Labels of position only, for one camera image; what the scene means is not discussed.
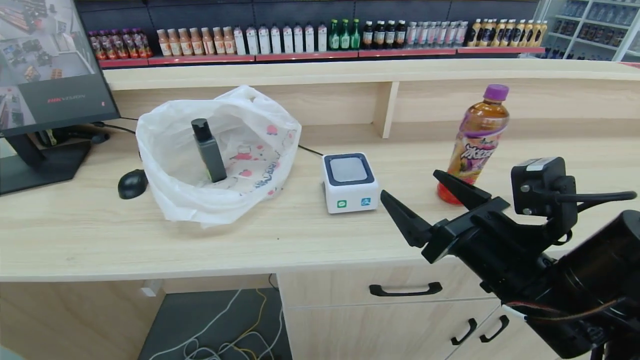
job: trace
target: white scanner box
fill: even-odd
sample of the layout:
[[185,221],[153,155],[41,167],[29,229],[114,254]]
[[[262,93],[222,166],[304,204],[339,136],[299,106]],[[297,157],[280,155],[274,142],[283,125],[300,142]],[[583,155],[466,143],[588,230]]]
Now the white scanner box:
[[378,208],[380,190],[361,152],[323,156],[324,196],[331,214]]

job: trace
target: purple bottle cap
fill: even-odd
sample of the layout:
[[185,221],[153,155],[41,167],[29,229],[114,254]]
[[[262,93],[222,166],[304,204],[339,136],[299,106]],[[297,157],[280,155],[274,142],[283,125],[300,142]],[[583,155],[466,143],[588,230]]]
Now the purple bottle cap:
[[496,101],[505,101],[509,94],[509,87],[500,84],[489,84],[484,91],[484,98]]

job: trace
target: green bottle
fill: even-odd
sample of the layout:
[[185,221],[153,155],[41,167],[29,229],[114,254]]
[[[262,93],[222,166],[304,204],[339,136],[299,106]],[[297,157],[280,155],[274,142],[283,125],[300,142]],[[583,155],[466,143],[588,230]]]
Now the green bottle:
[[360,21],[358,19],[353,19],[353,32],[351,33],[351,48],[353,50],[358,50],[360,48],[360,33],[358,30],[358,24]]
[[342,20],[342,36],[340,37],[340,48],[342,50],[348,50],[351,45],[351,37],[349,36],[349,21],[347,19]]
[[340,35],[338,35],[338,20],[331,20],[331,33],[329,34],[329,49],[340,49]]

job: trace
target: monitor screen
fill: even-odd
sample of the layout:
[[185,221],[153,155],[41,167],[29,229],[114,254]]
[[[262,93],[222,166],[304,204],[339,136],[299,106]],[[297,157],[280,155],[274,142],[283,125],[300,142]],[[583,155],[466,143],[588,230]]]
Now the monitor screen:
[[0,0],[0,137],[119,117],[73,0]]

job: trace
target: computer monitor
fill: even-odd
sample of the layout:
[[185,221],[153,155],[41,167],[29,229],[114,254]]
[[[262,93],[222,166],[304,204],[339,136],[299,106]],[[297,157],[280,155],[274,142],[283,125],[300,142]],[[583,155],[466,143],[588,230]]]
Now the computer monitor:
[[28,134],[120,117],[74,1],[0,0],[0,38],[0,195],[72,179],[91,143]]

